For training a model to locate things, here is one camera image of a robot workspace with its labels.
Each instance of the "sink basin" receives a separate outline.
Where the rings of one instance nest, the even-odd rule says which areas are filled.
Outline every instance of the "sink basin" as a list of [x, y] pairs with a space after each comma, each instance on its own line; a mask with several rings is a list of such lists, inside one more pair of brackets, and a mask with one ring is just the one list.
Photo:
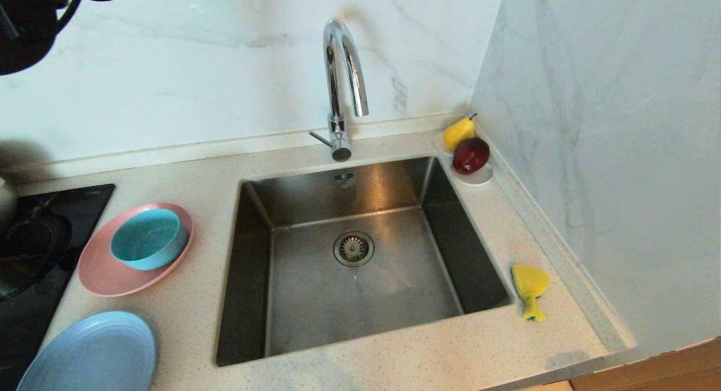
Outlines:
[[434, 157], [244, 181], [216, 363], [509, 303]]

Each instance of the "red apple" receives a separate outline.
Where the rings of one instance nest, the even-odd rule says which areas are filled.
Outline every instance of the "red apple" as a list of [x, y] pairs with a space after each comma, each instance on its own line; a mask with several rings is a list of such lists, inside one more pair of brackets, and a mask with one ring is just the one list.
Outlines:
[[469, 175], [483, 167], [490, 156], [491, 149], [488, 144], [479, 137], [472, 137], [463, 140], [456, 146], [456, 150], [453, 152], [453, 167], [456, 172]]

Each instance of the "marble backsplash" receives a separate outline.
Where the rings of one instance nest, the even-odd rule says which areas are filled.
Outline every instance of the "marble backsplash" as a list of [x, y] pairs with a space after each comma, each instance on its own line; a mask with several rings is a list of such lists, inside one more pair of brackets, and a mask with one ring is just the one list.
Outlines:
[[0, 167], [324, 127], [333, 16], [366, 78], [370, 114], [353, 122], [466, 109], [499, 5], [83, 1], [43, 61], [0, 77]]
[[471, 108], [639, 340], [719, 334], [719, 0], [503, 0]]

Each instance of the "drain strainer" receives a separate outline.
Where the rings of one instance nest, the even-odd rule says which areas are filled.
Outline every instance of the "drain strainer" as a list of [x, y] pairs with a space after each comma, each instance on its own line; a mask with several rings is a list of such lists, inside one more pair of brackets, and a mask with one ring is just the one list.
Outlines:
[[373, 240], [361, 231], [345, 232], [333, 245], [336, 260], [348, 267], [366, 264], [373, 257], [373, 249]]

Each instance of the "chrome faucet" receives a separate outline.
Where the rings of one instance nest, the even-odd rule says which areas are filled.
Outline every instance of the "chrome faucet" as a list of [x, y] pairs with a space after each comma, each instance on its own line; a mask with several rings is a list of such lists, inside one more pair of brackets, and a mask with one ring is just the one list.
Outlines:
[[355, 49], [353, 37], [342, 21], [331, 19], [325, 24], [323, 31], [323, 55], [325, 56], [325, 75], [328, 80], [328, 97], [330, 98], [330, 114], [328, 114], [328, 127], [330, 141], [323, 139], [315, 132], [309, 132], [315, 139], [320, 140], [332, 150], [336, 162], [345, 162], [350, 158], [350, 137], [345, 129], [345, 116], [340, 111], [338, 101], [338, 78], [336, 74], [335, 53], [342, 51], [342, 60], [350, 81], [350, 90], [353, 93], [353, 107], [355, 116], [368, 114], [368, 101], [366, 101], [366, 84], [363, 82], [363, 71], [358, 52]]

